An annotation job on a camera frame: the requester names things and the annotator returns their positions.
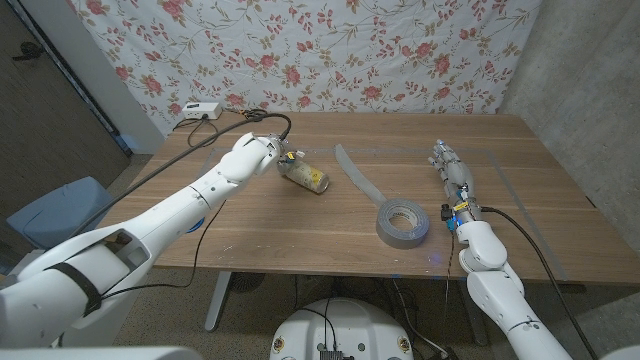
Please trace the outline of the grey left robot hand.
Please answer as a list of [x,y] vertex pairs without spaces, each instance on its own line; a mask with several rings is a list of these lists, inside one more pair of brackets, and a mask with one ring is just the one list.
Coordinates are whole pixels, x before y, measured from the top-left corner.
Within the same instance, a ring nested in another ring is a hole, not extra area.
[[270,140],[278,151],[277,170],[281,175],[286,174],[294,164],[305,156],[305,152],[294,147],[287,139],[281,139],[277,134],[270,134]]

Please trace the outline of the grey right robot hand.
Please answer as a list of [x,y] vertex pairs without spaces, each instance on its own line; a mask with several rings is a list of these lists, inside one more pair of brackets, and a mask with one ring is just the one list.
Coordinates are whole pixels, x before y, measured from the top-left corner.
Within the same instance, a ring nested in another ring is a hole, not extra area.
[[474,178],[466,163],[441,139],[436,141],[433,156],[428,161],[444,183],[447,203],[457,224],[480,221],[482,216],[476,203]]

